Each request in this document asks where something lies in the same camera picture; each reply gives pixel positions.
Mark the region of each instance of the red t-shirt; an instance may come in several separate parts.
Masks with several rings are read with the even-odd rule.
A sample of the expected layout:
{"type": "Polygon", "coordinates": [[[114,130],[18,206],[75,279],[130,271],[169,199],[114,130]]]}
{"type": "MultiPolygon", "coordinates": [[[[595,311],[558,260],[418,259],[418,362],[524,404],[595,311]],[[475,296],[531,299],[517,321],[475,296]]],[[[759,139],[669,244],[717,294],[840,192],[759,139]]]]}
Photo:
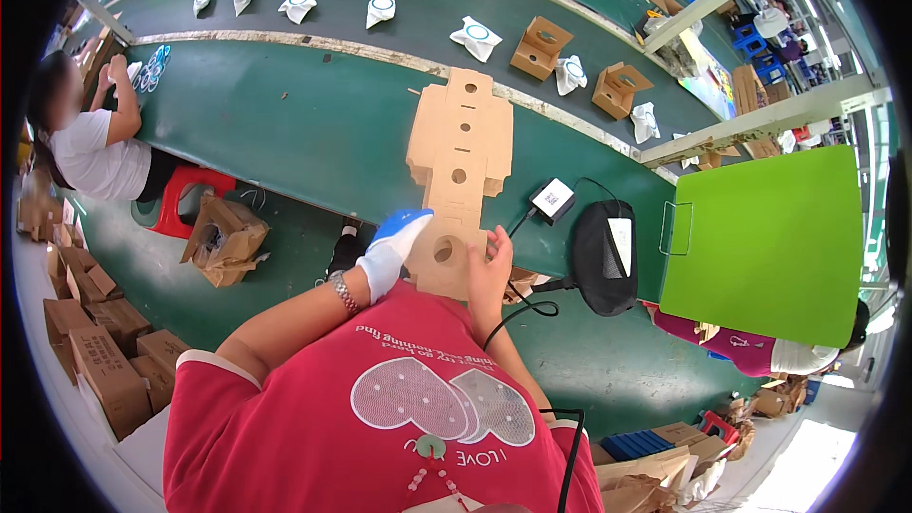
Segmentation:
{"type": "MultiPolygon", "coordinates": [[[[399,282],[377,305],[274,370],[263,388],[206,351],[187,351],[164,455],[169,511],[557,509],[576,422],[543,421],[529,393],[473,341],[457,302],[399,282]],[[427,459],[446,453],[414,491],[427,459]]],[[[566,511],[603,511],[583,436],[566,511]]]]}

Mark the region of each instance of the metal watch strap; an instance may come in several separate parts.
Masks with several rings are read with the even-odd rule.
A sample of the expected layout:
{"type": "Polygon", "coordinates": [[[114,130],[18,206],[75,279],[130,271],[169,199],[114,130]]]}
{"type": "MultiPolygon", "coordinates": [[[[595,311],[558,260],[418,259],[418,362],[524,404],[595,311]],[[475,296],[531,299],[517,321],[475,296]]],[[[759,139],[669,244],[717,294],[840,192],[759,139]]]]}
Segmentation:
{"type": "Polygon", "coordinates": [[[361,311],[361,308],[358,306],[358,303],[351,297],[351,293],[348,293],[348,286],[345,284],[345,280],[342,279],[342,274],[338,271],[329,276],[329,282],[333,284],[333,288],[336,290],[336,293],[339,296],[339,299],[345,303],[345,307],[348,310],[349,316],[355,316],[358,312],[361,311]]]}

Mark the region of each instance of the hair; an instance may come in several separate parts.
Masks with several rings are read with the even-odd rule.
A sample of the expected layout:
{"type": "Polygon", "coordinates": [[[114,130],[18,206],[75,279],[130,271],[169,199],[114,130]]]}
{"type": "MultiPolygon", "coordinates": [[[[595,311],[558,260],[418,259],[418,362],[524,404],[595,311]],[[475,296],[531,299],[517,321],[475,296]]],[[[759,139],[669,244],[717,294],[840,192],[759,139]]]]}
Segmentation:
{"type": "Polygon", "coordinates": [[[59,187],[72,189],[60,173],[54,153],[47,144],[53,133],[48,125],[48,107],[66,83],[69,65],[70,58],[62,50],[51,52],[38,63],[28,90],[26,119],[35,130],[35,166],[46,169],[59,187]]]}

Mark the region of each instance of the glove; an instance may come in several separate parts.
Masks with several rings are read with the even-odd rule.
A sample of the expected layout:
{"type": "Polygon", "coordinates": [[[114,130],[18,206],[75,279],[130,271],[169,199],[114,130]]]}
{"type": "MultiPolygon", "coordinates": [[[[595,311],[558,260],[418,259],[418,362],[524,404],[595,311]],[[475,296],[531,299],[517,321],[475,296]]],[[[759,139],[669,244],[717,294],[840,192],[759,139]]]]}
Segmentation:
{"type": "Polygon", "coordinates": [[[397,210],[377,228],[368,251],[355,262],[368,276],[371,305],[396,285],[415,239],[433,218],[431,209],[397,210]]]}

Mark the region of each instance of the green clipboard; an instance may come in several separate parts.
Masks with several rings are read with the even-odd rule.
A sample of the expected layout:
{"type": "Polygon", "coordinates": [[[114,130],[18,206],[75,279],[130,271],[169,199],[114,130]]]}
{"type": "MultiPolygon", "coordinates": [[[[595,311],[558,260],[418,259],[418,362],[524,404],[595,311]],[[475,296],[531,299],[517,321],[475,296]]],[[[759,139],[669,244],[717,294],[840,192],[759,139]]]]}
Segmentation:
{"type": "Polygon", "coordinates": [[[845,347],[863,255],[852,147],[685,175],[666,209],[671,235],[659,243],[668,256],[662,312],[845,347]]]}

